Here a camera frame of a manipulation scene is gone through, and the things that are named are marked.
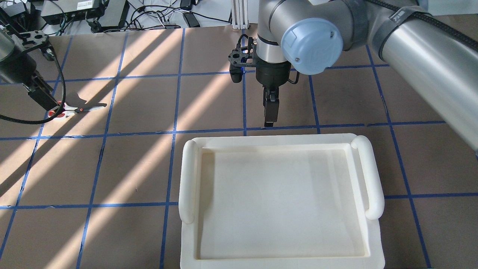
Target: sunlight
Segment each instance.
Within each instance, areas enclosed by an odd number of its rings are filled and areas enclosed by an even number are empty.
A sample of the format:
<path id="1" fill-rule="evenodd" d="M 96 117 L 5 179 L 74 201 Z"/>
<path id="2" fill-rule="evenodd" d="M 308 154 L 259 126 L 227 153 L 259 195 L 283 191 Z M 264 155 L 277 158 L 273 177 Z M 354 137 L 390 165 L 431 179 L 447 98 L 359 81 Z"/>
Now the sunlight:
<path id="1" fill-rule="evenodd" d="M 230 83 L 229 75 L 216 75 L 211 82 L 205 87 L 198 97 L 191 103 L 191 105 L 184 111 L 181 116 L 181 126 L 187 129 L 194 121 L 196 121 L 210 106 L 216 98 L 225 89 L 226 85 Z M 151 149 L 138 161 L 138 163 L 125 175 L 123 180 L 116 186 L 116 188 L 108 195 L 108 197 L 101 203 L 108 203 L 108 201 L 126 201 L 134 192 L 136 184 L 141 184 L 152 173 L 154 166 L 151 166 L 152 161 L 160 163 L 165 158 L 169 157 L 171 137 L 169 135 L 161 136 L 158 141 L 151 146 Z M 129 179 L 141 179 L 132 183 Z M 111 220 L 120 207 L 112 207 L 109 210 L 99 210 L 91 214 L 88 224 L 88 238 L 94 238 L 101 231 L 105 223 Z M 45 268 L 66 268 L 78 256 L 77 237 L 82 236 L 83 227 L 80 227 L 70 240 L 65 244 L 56 256 L 50 261 Z"/>
<path id="2" fill-rule="evenodd" d="M 138 39 L 138 40 L 136 40 L 134 43 L 132 43 L 130 46 L 137 46 L 137 45 L 139 45 L 141 42 L 144 42 L 144 40 Z M 114 65 L 115 62 L 119 62 L 120 59 L 121 59 L 121 55 L 118 55 L 118 56 L 110 63 L 110 65 L 109 65 L 107 68 L 111 68 L 111 65 Z M 90 81 L 90 82 L 89 82 L 90 85 L 92 85 L 93 83 L 95 83 L 95 81 Z M 63 125 L 65 124 L 65 122 L 66 122 L 66 121 L 63 121 L 63 120 L 58 120 L 58 121 L 61 122 L 60 127 L 63 126 Z M 92 122 L 88 122 L 88 123 L 86 123 L 86 120 L 85 120 L 85 121 L 84 121 L 84 124 L 87 124 L 87 125 L 89 126 L 89 129 L 87 129 L 86 131 L 84 131 L 84 133 L 86 133 L 86 132 L 90 131 L 91 128 L 97 124 L 97 122 L 93 122 L 93 123 L 92 123 Z M 71 147 L 75 147 L 76 144 L 77 144 L 77 141 L 75 141 L 75 143 L 72 143 L 72 144 L 71 144 Z M 64 153 L 60 154 L 60 155 L 57 156 L 57 157 L 58 157 L 58 158 L 63 157 L 63 156 L 64 156 L 65 154 L 67 154 L 67 153 L 68 153 L 68 152 L 64 152 Z M 54 162 L 48 162 L 48 164 L 45 164 L 45 166 L 42 167 L 41 172 L 37 173 L 38 178 L 41 179 L 43 176 L 45 176 L 45 174 L 46 174 L 54 165 L 55 165 Z M 33 188 L 33 186 L 30 187 L 29 189 L 25 189 L 25 190 L 23 191 L 23 194 L 28 193 L 28 191 L 29 191 L 30 189 L 32 189 L 32 188 Z"/>
<path id="3" fill-rule="evenodd" d="M 9 177 L 12 176 L 12 173 L 14 173 L 19 168 L 19 160 L 27 160 L 26 163 L 28 163 L 28 160 L 32 156 L 34 146 L 35 140 L 25 140 L 20 146 L 18 146 L 15 150 L 11 152 L 6 152 L 6 150 L 10 150 L 10 148 L 3 148 L 2 151 L 8 155 L 2 162 L 0 162 L 0 178 L 4 180 L 9 179 Z M 12 184 L 12 187 L 10 187 L 10 189 L 5 190 L 5 193 L 3 195 L 0 195 L 0 205 L 16 204 L 18 192 L 20 191 L 22 180 L 25 176 L 25 171 L 27 169 L 26 164 L 20 167 L 23 168 L 23 171 L 21 173 L 18 173 L 18 178 L 13 179 L 15 183 Z"/>
<path id="4" fill-rule="evenodd" d="M 164 35 L 165 31 L 160 31 L 158 35 L 153 35 L 152 33 L 142 34 L 140 38 L 135 43 L 141 45 L 152 43 L 157 40 L 161 35 Z M 141 74 L 143 70 L 152 70 L 156 64 L 161 62 L 178 44 L 181 43 L 183 38 L 183 31 L 174 30 L 170 32 L 169 36 L 162 41 L 161 46 L 157 46 L 149 55 L 151 59 L 146 59 L 141 62 L 140 65 L 137 65 L 128 75 Z M 123 64 L 129 65 L 141 51 L 137 50 L 137 46 L 130 45 L 125 51 L 125 57 L 123 59 Z"/>

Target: electronic device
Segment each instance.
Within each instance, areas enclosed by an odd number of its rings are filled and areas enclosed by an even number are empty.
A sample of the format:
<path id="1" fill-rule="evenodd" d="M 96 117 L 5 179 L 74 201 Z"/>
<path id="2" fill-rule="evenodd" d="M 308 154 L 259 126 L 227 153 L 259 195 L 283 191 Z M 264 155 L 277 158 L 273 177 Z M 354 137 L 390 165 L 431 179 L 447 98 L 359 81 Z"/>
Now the electronic device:
<path id="1" fill-rule="evenodd" d="M 46 0 L 43 2 L 41 16 L 48 24 L 60 24 L 64 18 L 63 12 L 67 20 L 79 21 L 103 16 L 105 7 L 102 0 Z"/>
<path id="2" fill-rule="evenodd" d="M 127 0 L 111 0 L 105 14 L 98 20 L 101 31 L 123 28 L 130 5 Z"/>
<path id="3" fill-rule="evenodd" d="M 19 2 L 2 9 L 10 16 L 14 22 L 13 27 L 15 27 L 17 31 L 24 32 L 34 27 L 37 20 L 35 16 L 36 9 L 31 3 Z"/>
<path id="4" fill-rule="evenodd" d="M 193 5 L 197 5 L 200 0 L 181 0 L 181 4 L 179 5 L 183 10 L 191 10 L 193 9 Z"/>
<path id="5" fill-rule="evenodd" d="M 197 21 L 196 17 L 194 16 L 194 13 L 185 12 L 185 13 L 183 13 L 183 16 L 184 16 L 184 20 L 186 21 L 187 26 L 189 26 L 189 28 L 201 27 L 199 25 L 199 22 Z"/>

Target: blue end cap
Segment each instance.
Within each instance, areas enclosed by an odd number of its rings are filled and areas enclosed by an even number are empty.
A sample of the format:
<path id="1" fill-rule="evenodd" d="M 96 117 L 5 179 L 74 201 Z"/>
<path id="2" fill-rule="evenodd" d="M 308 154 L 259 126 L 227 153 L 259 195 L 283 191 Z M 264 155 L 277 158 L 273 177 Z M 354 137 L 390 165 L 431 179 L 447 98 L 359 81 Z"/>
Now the blue end cap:
<path id="1" fill-rule="evenodd" d="M 296 22 L 282 36 L 285 58 L 305 75 L 322 73 L 342 53 L 344 42 L 338 28 L 331 22 L 309 18 Z"/>

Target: power adapter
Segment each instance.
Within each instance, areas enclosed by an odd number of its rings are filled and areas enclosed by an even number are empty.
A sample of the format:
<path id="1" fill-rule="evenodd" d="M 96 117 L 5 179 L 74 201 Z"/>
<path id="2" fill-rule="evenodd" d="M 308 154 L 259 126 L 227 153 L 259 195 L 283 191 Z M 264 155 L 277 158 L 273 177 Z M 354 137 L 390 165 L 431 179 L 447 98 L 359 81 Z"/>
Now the power adapter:
<path id="1" fill-rule="evenodd" d="M 196 17 L 194 16 L 194 13 L 184 12 L 183 16 L 184 16 L 184 20 L 186 21 L 187 26 L 189 26 L 189 28 L 201 27 L 199 25 L 199 22 L 197 21 Z"/>
<path id="2" fill-rule="evenodd" d="M 200 0 L 181 0 L 179 7 L 183 10 L 191 10 L 193 5 L 197 5 L 199 2 Z"/>

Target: blue tape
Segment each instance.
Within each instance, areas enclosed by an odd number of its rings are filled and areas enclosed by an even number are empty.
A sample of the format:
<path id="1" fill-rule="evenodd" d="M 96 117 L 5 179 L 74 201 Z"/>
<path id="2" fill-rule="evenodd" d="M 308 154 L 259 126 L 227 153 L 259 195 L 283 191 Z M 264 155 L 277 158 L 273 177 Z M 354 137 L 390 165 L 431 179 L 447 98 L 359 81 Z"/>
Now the blue tape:
<path id="1" fill-rule="evenodd" d="M 82 81 L 111 80 L 111 79 L 115 79 L 115 77 L 106 77 L 106 78 L 73 78 L 73 79 L 65 79 L 65 82 L 82 82 Z"/>
<path id="2" fill-rule="evenodd" d="M 229 74 L 229 71 L 206 72 L 206 73 L 187 73 L 187 74 L 181 74 L 181 76 L 190 77 L 190 76 L 208 76 L 208 75 L 224 75 L 224 74 Z"/>
<path id="3" fill-rule="evenodd" d="M 315 103 L 314 84 L 312 83 L 312 76 L 310 75 L 309 75 L 309 87 L 310 87 L 310 95 L 312 97 L 312 107 L 314 109 L 315 125 L 317 127 L 317 133 L 320 134 L 320 123 L 319 123 L 319 115 L 317 113 L 317 104 Z"/>
<path id="4" fill-rule="evenodd" d="M 73 36 L 70 37 L 68 47 L 66 48 L 65 57 L 63 58 L 62 64 L 60 66 L 61 69 L 63 69 L 63 67 L 65 67 L 66 58 L 68 57 L 68 53 L 70 51 L 70 47 L 71 47 L 72 42 L 73 42 Z M 58 80 L 59 79 L 60 79 L 60 74 L 58 74 L 58 76 L 56 78 L 56 84 L 55 84 L 55 87 L 54 87 L 54 91 L 56 89 L 56 86 L 58 85 Z M 45 113 L 43 118 L 46 119 L 47 116 L 48 116 L 48 112 Z M 44 124 L 41 125 L 40 130 L 38 131 L 38 137 L 40 137 L 42 135 L 43 127 L 44 127 Z M 30 169 L 32 168 L 33 160 L 35 158 L 35 153 L 36 153 L 36 150 L 38 148 L 38 143 L 39 142 L 40 142 L 40 140 L 37 138 L 36 142 L 35 142 L 35 147 L 33 147 L 32 156 L 30 157 L 30 161 L 28 162 L 28 166 L 27 166 L 27 170 L 25 172 L 25 176 L 23 177 L 22 186 L 20 187 L 20 192 L 18 193 L 17 201 L 16 201 L 15 206 L 13 208 L 13 212 L 11 214 L 10 221 L 8 223 L 8 228 L 7 228 L 7 231 L 5 233 L 5 237 L 4 237 L 2 245 L 0 247 L 0 259 L 3 255 L 3 251 L 5 250 L 5 246 L 7 244 L 8 236 L 9 236 L 10 230 L 11 230 L 11 226 L 13 225 L 13 220 L 15 219 L 15 215 L 17 213 L 17 208 L 20 204 L 20 199 L 22 198 L 23 190 L 25 189 L 25 184 L 27 182 L 28 175 L 30 174 Z"/>
<path id="5" fill-rule="evenodd" d="M 93 181 L 93 188 L 91 190 L 91 196 L 90 196 L 90 201 L 89 201 L 90 206 L 88 208 L 87 218 L 86 218 L 86 221 L 85 221 L 85 228 L 83 229 L 83 235 L 81 237 L 81 245 L 80 245 L 80 251 L 78 253 L 78 259 L 76 260 L 76 268 L 77 269 L 80 268 L 81 258 L 83 256 L 83 249 L 84 249 L 85 240 L 86 240 L 86 236 L 87 236 L 87 232 L 88 232 L 88 224 L 89 224 L 89 220 L 90 220 L 90 217 L 91 217 L 91 209 L 92 209 L 92 205 L 93 205 L 93 200 L 95 198 L 95 191 L 96 191 L 96 185 L 98 183 L 98 176 L 99 176 L 99 171 L 100 171 L 100 168 L 101 168 L 101 161 L 103 159 L 103 154 L 105 152 L 105 145 L 106 145 L 106 139 L 108 137 L 107 134 L 108 134 L 108 129 L 109 129 L 109 123 L 110 123 L 110 120 L 111 120 L 111 114 L 113 113 L 113 105 L 114 105 L 114 102 L 115 102 L 116 90 L 118 88 L 118 83 L 119 83 L 119 80 L 120 80 L 119 78 L 120 78 L 121 66 L 123 64 L 124 53 L 126 51 L 127 41 L 128 41 L 128 33 L 125 34 L 123 49 L 121 51 L 121 58 L 119 59 L 118 71 L 116 73 L 115 87 L 113 88 L 113 94 L 111 96 L 111 105 L 109 106 L 109 110 L 108 110 L 108 117 L 107 117 L 107 120 L 106 120 L 105 132 L 103 134 L 103 143 L 101 145 L 101 150 L 99 152 L 98 164 L 97 164 L 96 172 L 95 172 L 95 180 Z"/>
<path id="6" fill-rule="evenodd" d="M 179 114 L 179 97 L 180 97 L 180 90 L 181 90 L 181 76 L 183 70 L 183 55 L 184 55 L 184 41 L 185 41 L 185 34 L 186 29 L 183 28 L 183 36 L 181 39 L 181 53 L 179 56 L 179 70 L 178 70 L 178 85 L 176 89 L 176 108 L 174 111 L 174 131 L 176 132 L 177 129 L 177 122 L 178 122 L 178 114 Z M 169 203 L 169 199 L 171 197 L 171 183 L 173 181 L 173 164 L 174 164 L 174 149 L 176 145 L 176 133 L 173 134 L 173 140 L 171 142 L 171 154 L 169 158 L 169 174 L 168 174 L 168 189 L 166 192 L 166 202 Z M 161 253 L 159 257 L 159 268 L 164 268 L 164 253 L 166 249 L 166 232 L 168 229 L 168 213 L 169 213 L 169 206 L 167 205 L 164 209 L 164 220 L 163 220 L 163 237 L 161 239 Z"/>
<path id="7" fill-rule="evenodd" d="M 274 127 L 251 127 L 247 128 L 248 131 L 262 131 L 262 130 L 293 130 L 293 129 L 314 129 L 316 125 L 307 126 L 274 126 Z"/>
<path id="8" fill-rule="evenodd" d="M 244 47 L 246 45 L 246 42 L 244 41 L 244 38 L 242 38 L 242 46 Z M 244 136 L 247 136 L 247 110 L 246 110 L 246 75 L 244 72 L 243 67 L 241 67 L 242 71 L 242 126 L 244 127 Z"/>
<path id="9" fill-rule="evenodd" d="M 350 69 L 350 68 L 370 68 L 371 65 L 362 65 L 362 66 L 339 66 L 339 67 L 327 67 L 326 69 Z"/>
<path id="10" fill-rule="evenodd" d="M 11 226 L 13 225 L 13 220 L 15 219 L 15 215 L 17 213 L 17 208 L 18 208 L 18 205 L 20 203 L 20 199 L 22 198 L 23 190 L 25 189 L 25 184 L 27 182 L 28 175 L 30 174 L 30 169 L 32 168 L 33 159 L 35 158 L 35 153 L 36 153 L 36 149 L 38 148 L 38 143 L 39 142 L 40 142 L 40 140 L 37 139 L 36 142 L 35 142 L 35 147 L 33 148 L 32 156 L 30 157 L 30 161 L 28 162 L 27 170 L 25 172 L 25 176 L 23 177 L 23 181 L 22 181 L 22 186 L 20 187 L 20 192 L 18 193 L 17 201 L 16 201 L 15 206 L 13 208 L 13 212 L 11 214 L 10 221 L 8 223 L 8 228 L 7 228 L 7 231 L 5 233 L 5 237 L 3 239 L 3 243 L 2 243 L 1 248 L 0 248 L 0 259 L 3 255 L 3 251 L 5 250 L 5 246 L 7 244 L 8 236 L 9 236 L 10 230 L 11 230 Z"/>
<path id="11" fill-rule="evenodd" d="M 30 136 L 30 137 L 0 137 L 0 141 L 8 141 L 8 140 L 36 140 L 38 136 Z"/>
<path id="12" fill-rule="evenodd" d="M 365 127 L 363 123 L 353 123 L 353 124 L 326 124 L 321 125 L 320 128 L 345 128 L 345 127 Z"/>
<path id="13" fill-rule="evenodd" d="M 377 75 L 377 70 L 375 69 L 372 54 L 370 53 L 370 49 L 369 49 L 368 45 L 366 45 L 366 49 L 367 49 L 367 54 L 369 55 L 370 63 L 372 64 L 373 75 L 374 75 L 375 81 L 377 83 L 377 88 L 378 88 L 380 96 L 383 100 L 383 104 L 385 105 L 385 108 L 387 108 L 385 97 L 383 95 L 383 91 L 382 91 L 382 88 L 381 88 L 381 85 L 380 85 L 379 77 Z M 416 212 L 416 209 L 415 209 L 415 204 L 413 202 L 413 197 L 411 196 L 412 192 L 411 192 L 410 186 L 408 184 L 408 179 L 407 179 L 407 175 L 406 175 L 406 172 L 405 172 L 405 167 L 403 165 L 402 155 L 400 154 L 400 149 L 399 149 L 399 146 L 398 146 L 397 138 L 395 136 L 395 131 L 394 131 L 393 126 L 391 124 L 390 114 L 389 114 L 387 109 L 385 109 L 385 112 L 387 114 L 387 121 L 388 121 L 388 124 L 389 124 L 389 127 L 390 127 L 390 133 L 392 135 L 393 144 L 395 146 L 395 151 L 397 152 L 398 162 L 400 163 L 400 169 L 402 170 L 403 182 L 405 183 L 405 188 L 407 189 L 407 194 L 409 196 L 410 207 L 412 209 L 413 218 L 415 220 L 415 227 L 416 227 L 417 232 L 418 232 L 418 237 L 420 238 L 420 244 L 422 245 L 422 251 L 423 251 L 424 258 L 425 258 L 425 262 L 426 262 L 427 267 L 431 268 L 432 266 L 431 266 L 430 258 L 428 256 L 428 252 L 426 250 L 425 240 L 423 238 L 422 230 L 420 228 L 420 222 L 418 220 L 418 215 L 417 215 L 417 212 Z"/>
<path id="14" fill-rule="evenodd" d="M 139 203 L 100 203 L 100 204 L 46 204 L 46 205 L 19 205 L 16 209 L 65 209 L 65 208 L 103 208 L 103 207 L 149 207 L 178 205 L 178 202 L 139 202 Z M 14 209 L 13 205 L 0 206 L 0 210 Z"/>
<path id="15" fill-rule="evenodd" d="M 144 75 L 144 76 L 124 76 L 120 79 L 130 79 L 130 78 L 165 78 L 165 77 L 177 77 L 178 74 L 165 74 L 165 75 Z"/>
<path id="16" fill-rule="evenodd" d="M 171 135 L 174 134 L 174 131 L 162 131 L 162 132 L 138 132 L 138 133 L 114 133 L 108 134 L 107 136 L 135 136 L 135 135 Z"/>

